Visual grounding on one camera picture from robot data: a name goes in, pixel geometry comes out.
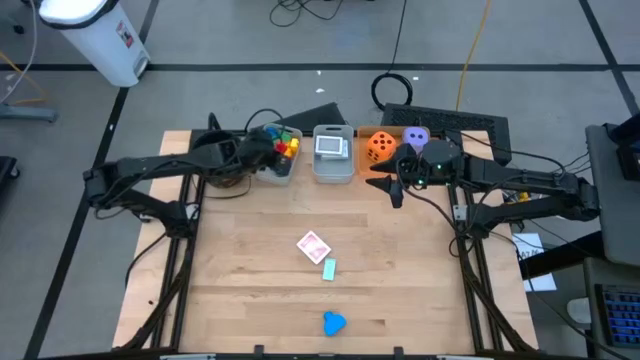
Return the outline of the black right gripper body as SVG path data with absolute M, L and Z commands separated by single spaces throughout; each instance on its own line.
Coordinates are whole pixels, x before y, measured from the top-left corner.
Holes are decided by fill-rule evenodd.
M 446 185 L 457 177 L 461 158 L 462 151 L 455 143 L 433 140 L 419 153 L 409 147 L 398 160 L 397 173 L 406 186 Z

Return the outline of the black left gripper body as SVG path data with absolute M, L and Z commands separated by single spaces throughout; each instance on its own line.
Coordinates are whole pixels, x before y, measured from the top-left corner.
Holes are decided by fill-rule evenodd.
M 241 168 L 255 172 L 264 167 L 272 166 L 278 159 L 272 136 L 264 129 L 256 128 L 249 131 L 240 141 L 236 157 Z

